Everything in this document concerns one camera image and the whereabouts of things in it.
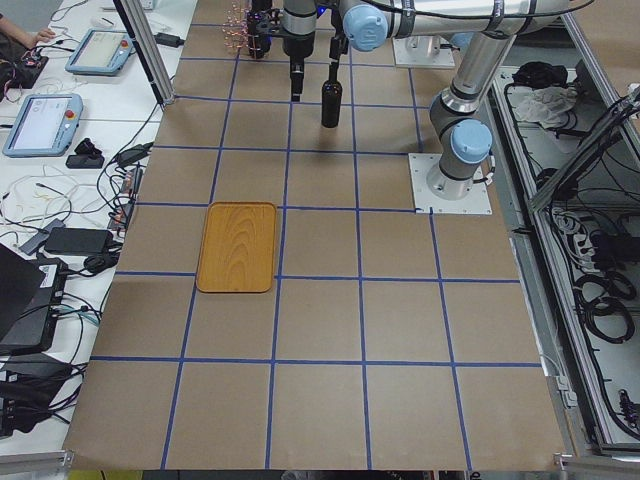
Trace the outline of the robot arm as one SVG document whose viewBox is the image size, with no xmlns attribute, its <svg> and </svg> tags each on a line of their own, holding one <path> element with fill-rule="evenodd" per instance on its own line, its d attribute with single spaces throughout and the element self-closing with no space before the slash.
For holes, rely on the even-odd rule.
<svg viewBox="0 0 640 480">
<path fill-rule="evenodd" d="M 286 1 L 271 33 L 282 38 L 290 58 L 294 101 L 302 93 L 304 61 L 313 51 L 322 7 L 332 11 L 338 37 L 361 52 L 391 38 L 471 34 L 454 78 L 430 109 L 442 155 L 426 182 L 436 196 L 458 200 L 471 189 L 492 146 L 490 130 L 474 115 L 498 67 L 516 36 L 549 25 L 567 5 L 565 1 Z"/>
<path fill-rule="evenodd" d="M 561 15 L 585 8 L 569 1 L 288 1 L 286 9 L 314 14 L 338 11 L 350 45 L 371 52 L 386 40 L 471 33 L 457 72 L 459 90 L 490 81 L 515 37 L 538 31 Z"/>
</svg>

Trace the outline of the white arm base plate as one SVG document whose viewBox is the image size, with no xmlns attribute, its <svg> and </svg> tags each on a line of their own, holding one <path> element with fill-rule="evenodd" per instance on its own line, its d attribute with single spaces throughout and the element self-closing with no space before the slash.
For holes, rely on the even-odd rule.
<svg viewBox="0 0 640 480">
<path fill-rule="evenodd" d="M 395 64 L 405 68 L 454 69 L 453 47 L 440 36 L 393 40 Z"/>
<path fill-rule="evenodd" d="M 491 215 L 488 188 L 477 168 L 472 179 L 453 180 L 440 168 L 437 153 L 408 155 L 414 210 L 419 214 Z"/>
</svg>

